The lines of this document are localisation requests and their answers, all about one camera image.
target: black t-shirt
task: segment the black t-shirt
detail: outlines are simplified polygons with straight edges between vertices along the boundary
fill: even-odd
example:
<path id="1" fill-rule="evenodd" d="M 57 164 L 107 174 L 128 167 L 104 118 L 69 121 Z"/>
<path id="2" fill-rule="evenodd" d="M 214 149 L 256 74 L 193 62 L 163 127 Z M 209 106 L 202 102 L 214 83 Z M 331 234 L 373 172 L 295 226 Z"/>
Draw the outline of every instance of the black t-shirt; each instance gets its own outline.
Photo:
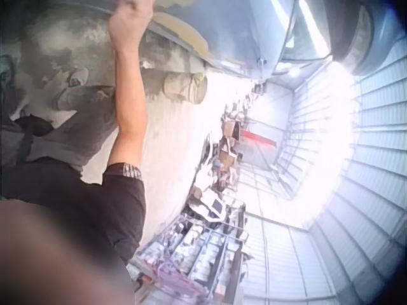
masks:
<path id="1" fill-rule="evenodd" d="M 139 169 L 113 164 L 104 172 L 102 185 L 80 178 L 68 164 L 42 158 L 3 173 L 1 195 L 51 208 L 87 247 L 104 240 L 126 264 L 139 246 L 146 214 Z"/>

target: person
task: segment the person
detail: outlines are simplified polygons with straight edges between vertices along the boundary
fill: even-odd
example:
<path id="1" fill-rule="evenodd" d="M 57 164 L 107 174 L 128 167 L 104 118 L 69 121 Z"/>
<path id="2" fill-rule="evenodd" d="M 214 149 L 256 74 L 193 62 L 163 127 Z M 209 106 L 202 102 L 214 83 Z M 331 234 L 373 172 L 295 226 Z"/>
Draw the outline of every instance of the person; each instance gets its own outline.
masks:
<path id="1" fill-rule="evenodd" d="M 41 291 L 40 287 L 44 291 L 55 288 L 52 296 L 65 300 L 55 302 L 53 299 L 54 303 L 50 301 L 50 304 L 93 304 L 89 300 L 95 294 L 100 295 L 101 290 L 112 287 L 106 282 L 101 284 L 95 276 L 97 272 L 87 272 L 90 263 L 72 258 L 79 257 L 75 256 L 77 251 L 68 255 L 70 247 L 66 245 L 72 241 L 81 249 L 79 253 L 84 253 L 84 257 L 97 257 L 101 266 L 115 257 L 127 264 L 139 246 L 146 213 L 139 169 L 147 111 L 138 55 L 139 43 L 152 16 L 153 0 L 119 0 L 109 20 L 116 56 L 115 90 L 106 86 L 72 87 L 67 82 L 55 97 L 54 106 L 58 110 L 77 110 L 76 114 L 42 137 L 31 135 L 29 152 L 21 152 L 20 148 L 26 142 L 27 133 L 2 111 L 1 196 L 4 201 L 0 204 L 3 218 L 0 223 L 12 222 L 20 214 L 26 223 L 25 229 L 19 229 L 16 223 L 20 222 L 16 220 L 14 225 L 10 224 L 16 227 L 12 232 L 19 232 L 14 233 L 15 238 L 7 238 L 3 227 L 0 230 L 0 249 L 6 249 L 2 263 L 9 267 L 6 274 L 11 278 L 15 274 L 34 282 L 36 278 L 44 278 L 36 285 L 31 282 L 35 291 Z M 11 77 L 2 84 L 2 105 L 13 96 L 10 93 L 12 81 Z M 83 167 L 117 126 L 117 138 L 102 184 L 83 182 L 80 174 Z M 38 213 L 38 208 L 28 208 L 29 213 L 21 212 L 27 209 L 26 203 L 50 209 L 52 216 L 45 217 L 48 213 L 42 210 Z M 50 233 L 52 228 L 58 228 L 54 237 Z M 30 255 L 19 255 L 20 260 L 17 260 L 15 257 L 20 252 L 13 252 L 18 247 L 7 244 L 11 240 L 14 243 L 20 240 L 20 247 L 29 249 Z M 44 240 L 61 241 L 61 245 Z M 7 258 L 14 263 L 7 264 Z M 84 282 L 91 291 L 90 295 L 84 293 L 88 298 L 86 302 L 79 301 L 81 294 L 75 293 L 76 289 L 83 289 Z M 72 303 L 66 299 L 67 287 L 77 295 Z M 100 302 L 98 298 L 98 304 L 107 304 L 106 300 Z"/>

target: hand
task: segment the hand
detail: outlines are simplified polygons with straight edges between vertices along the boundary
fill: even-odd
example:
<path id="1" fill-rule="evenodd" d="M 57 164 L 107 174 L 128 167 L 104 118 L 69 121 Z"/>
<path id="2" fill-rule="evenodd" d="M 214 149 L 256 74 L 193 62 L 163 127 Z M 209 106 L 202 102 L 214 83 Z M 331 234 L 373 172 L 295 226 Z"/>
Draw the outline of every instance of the hand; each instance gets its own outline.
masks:
<path id="1" fill-rule="evenodd" d="M 154 0 L 119 0 L 109 33 L 116 51 L 138 52 L 141 37 L 153 17 Z"/>

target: bucket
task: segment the bucket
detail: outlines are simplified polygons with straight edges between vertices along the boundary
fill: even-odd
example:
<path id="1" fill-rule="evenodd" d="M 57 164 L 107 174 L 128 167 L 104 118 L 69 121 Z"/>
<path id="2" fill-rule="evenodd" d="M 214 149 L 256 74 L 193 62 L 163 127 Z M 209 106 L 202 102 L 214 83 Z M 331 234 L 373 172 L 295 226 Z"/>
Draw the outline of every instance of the bucket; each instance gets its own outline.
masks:
<path id="1" fill-rule="evenodd" d="M 164 81 L 164 94 L 171 100 L 200 104 L 205 98 L 208 80 L 203 73 L 170 72 Z"/>

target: concrete floor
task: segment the concrete floor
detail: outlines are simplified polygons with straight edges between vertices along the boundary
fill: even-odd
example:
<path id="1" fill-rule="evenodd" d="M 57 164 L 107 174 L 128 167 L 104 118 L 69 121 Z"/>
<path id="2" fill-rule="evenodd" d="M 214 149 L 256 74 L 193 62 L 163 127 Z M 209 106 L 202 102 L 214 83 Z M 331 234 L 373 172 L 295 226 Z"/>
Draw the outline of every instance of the concrete floor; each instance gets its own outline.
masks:
<path id="1" fill-rule="evenodd" d="M 6 37 L 2 51 L 18 62 L 18 79 L 27 92 L 28 109 L 58 126 L 72 113 L 56 113 L 41 103 L 49 80 L 67 77 L 75 67 L 86 67 L 90 71 L 88 85 L 114 84 L 107 16 L 67 7 L 52 8 L 41 18 L 27 16 L 30 26 L 19 31 L 25 35 Z M 165 72 L 202 72 L 204 63 L 151 32 L 143 38 L 140 55 L 143 65 L 154 68 L 142 71 L 149 118 L 141 166 L 147 200 L 143 245 L 182 209 L 206 135 L 212 128 L 220 128 L 225 104 L 243 98 L 252 84 L 209 69 L 208 91 L 200 105 L 172 101 L 161 90 Z M 101 182 L 116 133 L 85 167 L 85 182 Z"/>

